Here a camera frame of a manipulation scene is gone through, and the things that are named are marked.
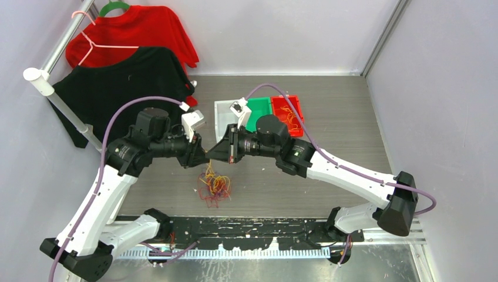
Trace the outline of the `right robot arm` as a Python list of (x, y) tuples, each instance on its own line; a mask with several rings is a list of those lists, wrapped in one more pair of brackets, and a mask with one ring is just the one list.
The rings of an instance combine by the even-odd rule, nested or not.
[(286, 174), (330, 183), (366, 199), (367, 204), (332, 209), (325, 230), (333, 241), (373, 227), (402, 237), (410, 233), (418, 197), (409, 173), (394, 176), (339, 159), (291, 137), (287, 125), (274, 115), (260, 117), (255, 132), (227, 125), (223, 138), (207, 152), (209, 159), (229, 164), (246, 155), (273, 158)]

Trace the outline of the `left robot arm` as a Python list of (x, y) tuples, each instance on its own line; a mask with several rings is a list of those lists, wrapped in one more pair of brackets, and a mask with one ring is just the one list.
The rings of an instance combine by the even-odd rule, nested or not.
[(165, 110), (142, 110), (128, 134), (107, 147), (103, 166), (70, 223), (57, 237), (44, 239), (40, 250), (73, 277), (98, 281), (117, 256), (135, 245), (150, 239), (168, 240), (173, 223), (154, 208), (115, 231), (107, 233), (104, 228), (115, 220), (130, 187), (153, 159), (174, 157), (185, 168), (208, 162), (196, 133), (202, 125), (203, 114), (188, 110), (181, 116), (183, 133), (175, 135)]

